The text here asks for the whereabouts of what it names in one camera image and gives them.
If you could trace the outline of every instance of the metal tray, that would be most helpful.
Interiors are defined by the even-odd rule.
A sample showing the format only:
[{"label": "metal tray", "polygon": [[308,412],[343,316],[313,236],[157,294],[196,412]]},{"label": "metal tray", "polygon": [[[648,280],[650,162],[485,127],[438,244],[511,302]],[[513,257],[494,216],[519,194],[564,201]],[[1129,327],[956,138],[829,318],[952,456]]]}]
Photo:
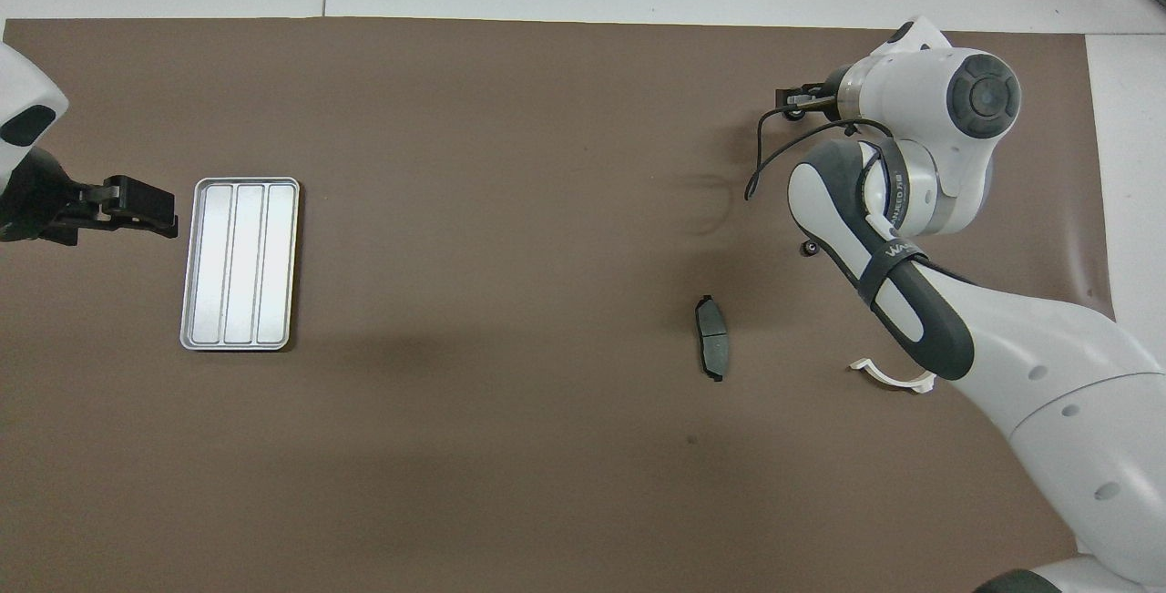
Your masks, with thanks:
[{"label": "metal tray", "polygon": [[195,351],[275,351],[292,326],[300,183],[203,178],[195,186],[180,341]]}]

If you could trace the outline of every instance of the gray joint cap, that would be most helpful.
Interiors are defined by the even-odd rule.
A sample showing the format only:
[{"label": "gray joint cap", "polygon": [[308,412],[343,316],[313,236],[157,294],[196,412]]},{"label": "gray joint cap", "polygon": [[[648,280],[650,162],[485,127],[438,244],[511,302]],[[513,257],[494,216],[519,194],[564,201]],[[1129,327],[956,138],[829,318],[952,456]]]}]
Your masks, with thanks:
[{"label": "gray joint cap", "polygon": [[1020,111],[1020,83],[1004,61],[989,54],[964,58],[948,83],[948,115],[965,135],[995,137]]}]

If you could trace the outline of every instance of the rectangular metal tray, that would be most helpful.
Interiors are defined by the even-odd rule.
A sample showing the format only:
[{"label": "rectangular metal tray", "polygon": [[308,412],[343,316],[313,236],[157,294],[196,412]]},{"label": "rectangular metal tray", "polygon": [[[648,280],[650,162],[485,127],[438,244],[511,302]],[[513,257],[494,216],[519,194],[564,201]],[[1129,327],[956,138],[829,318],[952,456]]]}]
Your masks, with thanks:
[{"label": "rectangular metal tray", "polygon": [[180,341],[195,351],[275,351],[292,326],[300,183],[203,178],[195,186]]}]

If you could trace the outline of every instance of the white plastic clip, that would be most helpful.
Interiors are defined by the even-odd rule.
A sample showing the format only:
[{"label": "white plastic clip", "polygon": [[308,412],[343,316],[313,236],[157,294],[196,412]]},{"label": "white plastic clip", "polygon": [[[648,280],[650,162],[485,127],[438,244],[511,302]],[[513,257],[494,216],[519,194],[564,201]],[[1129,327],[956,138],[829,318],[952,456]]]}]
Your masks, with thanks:
[{"label": "white plastic clip", "polygon": [[927,369],[923,370],[922,376],[908,382],[892,380],[886,376],[886,374],[883,374],[883,369],[878,369],[878,366],[876,366],[874,361],[871,361],[870,358],[859,358],[858,361],[854,361],[854,363],[850,365],[850,369],[863,369],[877,381],[885,382],[886,386],[893,386],[894,388],[909,388],[920,395],[930,393],[930,390],[935,388],[935,374],[928,373]]}]

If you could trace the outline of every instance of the black strap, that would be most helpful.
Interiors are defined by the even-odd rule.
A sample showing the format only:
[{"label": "black strap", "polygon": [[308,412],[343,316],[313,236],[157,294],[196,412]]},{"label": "black strap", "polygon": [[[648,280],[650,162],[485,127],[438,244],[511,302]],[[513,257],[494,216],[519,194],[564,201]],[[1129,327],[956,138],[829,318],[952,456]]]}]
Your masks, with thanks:
[{"label": "black strap", "polygon": [[887,240],[879,245],[878,249],[874,249],[866,269],[863,269],[863,276],[858,277],[856,287],[858,297],[866,306],[874,303],[874,295],[878,295],[878,290],[891,274],[891,269],[895,269],[899,262],[904,262],[908,257],[927,257],[927,254],[919,248],[919,245],[904,239]]}]

